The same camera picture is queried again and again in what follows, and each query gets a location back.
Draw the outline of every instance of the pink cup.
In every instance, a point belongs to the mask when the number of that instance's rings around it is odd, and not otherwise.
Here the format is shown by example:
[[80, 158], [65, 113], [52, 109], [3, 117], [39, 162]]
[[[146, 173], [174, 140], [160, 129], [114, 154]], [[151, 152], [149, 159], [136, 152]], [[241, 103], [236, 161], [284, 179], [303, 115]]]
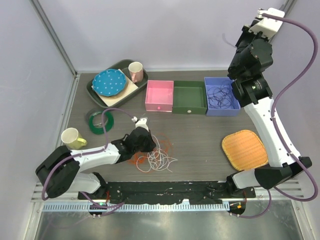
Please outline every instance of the pink cup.
[[142, 79], [144, 78], [144, 68], [140, 62], [134, 61], [130, 63], [128, 69], [133, 83], [139, 83], [142, 81]]

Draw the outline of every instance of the gray floor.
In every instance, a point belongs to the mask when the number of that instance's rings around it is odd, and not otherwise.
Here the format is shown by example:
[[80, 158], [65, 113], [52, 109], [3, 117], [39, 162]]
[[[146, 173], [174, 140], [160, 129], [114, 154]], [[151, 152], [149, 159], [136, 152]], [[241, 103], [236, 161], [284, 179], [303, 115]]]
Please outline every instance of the gray floor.
[[[225, 71], [173, 71], [149, 72], [150, 80], [203, 81], [204, 77], [225, 77]], [[87, 148], [105, 144], [103, 135], [93, 134], [85, 122], [85, 114], [96, 108], [86, 92], [86, 84], [95, 74], [81, 74], [68, 126], [79, 130], [88, 141]], [[138, 118], [147, 116], [149, 128], [155, 136], [165, 134], [173, 144], [173, 157], [178, 161], [170, 165], [169, 171], [142, 173], [132, 164], [123, 162], [116, 165], [103, 165], [88, 172], [98, 172], [107, 181], [201, 181], [225, 180], [234, 173], [222, 147], [222, 139], [232, 133], [256, 129], [243, 111], [236, 117], [207, 117], [205, 115], [172, 114], [169, 112], [149, 112], [145, 109], [146, 90], [121, 106]], [[108, 133], [109, 139], [122, 138], [131, 133], [134, 124], [125, 114], [112, 112], [114, 127]]]
[[[246, 215], [261, 213], [266, 201], [247, 203]], [[45, 212], [36, 240], [302, 240], [289, 200], [273, 201], [256, 219], [227, 212], [128, 212], [85, 219], [86, 212]]]

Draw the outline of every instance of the cup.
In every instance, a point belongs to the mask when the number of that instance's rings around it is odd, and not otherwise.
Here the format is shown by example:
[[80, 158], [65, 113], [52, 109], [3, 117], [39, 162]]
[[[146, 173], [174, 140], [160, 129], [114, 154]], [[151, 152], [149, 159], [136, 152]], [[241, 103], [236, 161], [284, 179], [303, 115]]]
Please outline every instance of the cup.
[[134, 61], [129, 65], [129, 72], [133, 83], [139, 83], [144, 78], [144, 68], [141, 62]]
[[61, 134], [61, 141], [70, 149], [78, 150], [87, 145], [87, 141], [83, 139], [76, 128], [69, 127]]

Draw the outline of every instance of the orange woven placemat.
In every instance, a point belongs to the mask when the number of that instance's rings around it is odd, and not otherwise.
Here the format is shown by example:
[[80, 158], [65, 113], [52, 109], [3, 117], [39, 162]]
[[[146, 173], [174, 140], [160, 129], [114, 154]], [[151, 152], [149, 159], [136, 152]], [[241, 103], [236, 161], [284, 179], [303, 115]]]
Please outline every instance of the orange woven placemat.
[[230, 134], [221, 145], [231, 165], [238, 171], [255, 169], [268, 163], [265, 146], [253, 131]]

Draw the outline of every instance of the tangled white rope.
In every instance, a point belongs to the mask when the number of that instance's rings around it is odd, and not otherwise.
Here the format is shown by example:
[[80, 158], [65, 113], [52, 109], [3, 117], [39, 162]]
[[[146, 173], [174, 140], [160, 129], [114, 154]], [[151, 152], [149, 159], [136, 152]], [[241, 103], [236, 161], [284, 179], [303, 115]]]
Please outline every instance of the tangled white rope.
[[[161, 146], [156, 136], [152, 135], [152, 137], [156, 140], [157, 147], [152, 152], [149, 152], [147, 156], [139, 157], [138, 160], [136, 161], [136, 167], [143, 173], [148, 173], [151, 170], [154, 170], [154, 171], [168, 170], [169, 172], [172, 173], [172, 171], [169, 169], [169, 165], [174, 161], [178, 161], [178, 159], [168, 156], [168, 154], [161, 149]], [[150, 164], [150, 168], [148, 171], [141, 170], [141, 168], [139, 168], [138, 166], [139, 160], [142, 158], [146, 158]]]

